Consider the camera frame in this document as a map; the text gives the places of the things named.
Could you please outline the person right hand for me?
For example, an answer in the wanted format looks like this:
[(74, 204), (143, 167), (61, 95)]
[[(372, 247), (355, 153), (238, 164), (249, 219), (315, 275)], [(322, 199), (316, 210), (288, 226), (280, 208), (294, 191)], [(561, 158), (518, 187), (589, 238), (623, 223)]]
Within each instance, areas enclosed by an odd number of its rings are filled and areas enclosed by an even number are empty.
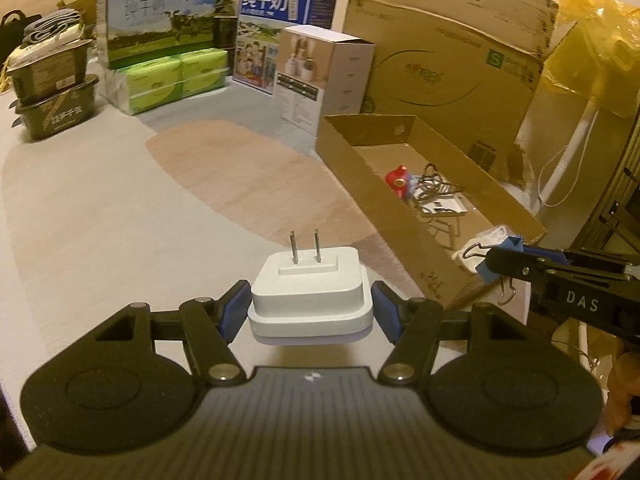
[(615, 440), (639, 440), (639, 392), (639, 348), (617, 339), (604, 408), (606, 431)]

